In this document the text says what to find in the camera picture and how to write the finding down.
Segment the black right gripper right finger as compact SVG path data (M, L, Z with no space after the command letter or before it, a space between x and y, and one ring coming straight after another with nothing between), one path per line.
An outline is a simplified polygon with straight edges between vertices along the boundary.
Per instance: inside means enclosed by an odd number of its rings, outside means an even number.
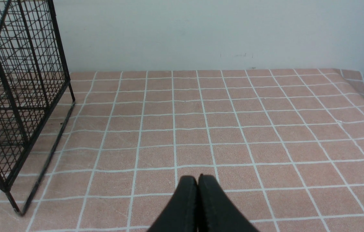
M213 175L198 179L199 232L258 232L225 194Z

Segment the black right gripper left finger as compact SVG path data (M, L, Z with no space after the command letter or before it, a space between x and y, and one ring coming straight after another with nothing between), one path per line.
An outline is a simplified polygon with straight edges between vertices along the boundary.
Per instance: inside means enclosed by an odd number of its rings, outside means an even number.
M193 176L180 178L166 207L148 229L149 232L195 232L198 186Z

